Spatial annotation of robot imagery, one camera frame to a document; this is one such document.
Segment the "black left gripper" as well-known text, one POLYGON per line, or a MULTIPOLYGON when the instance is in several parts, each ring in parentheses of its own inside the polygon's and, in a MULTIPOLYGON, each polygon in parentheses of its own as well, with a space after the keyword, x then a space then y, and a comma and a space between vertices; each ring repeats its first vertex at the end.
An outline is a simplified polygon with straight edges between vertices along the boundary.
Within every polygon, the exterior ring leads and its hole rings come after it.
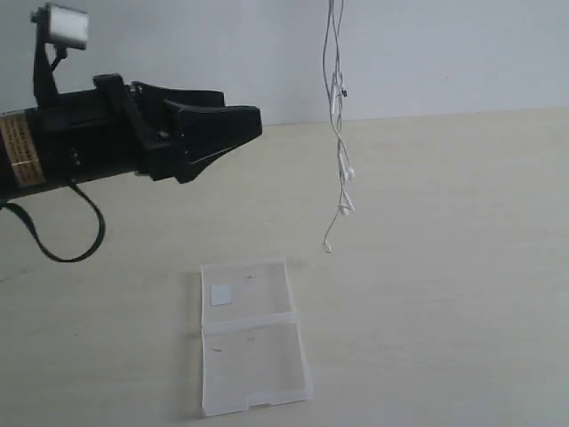
POLYGON ((263 132, 257 107, 225 106, 218 91, 126 86, 119 75, 96 76, 94 84, 60 95, 53 108, 27 109, 37 153, 27 189, 129 172, 188 183, 263 132))

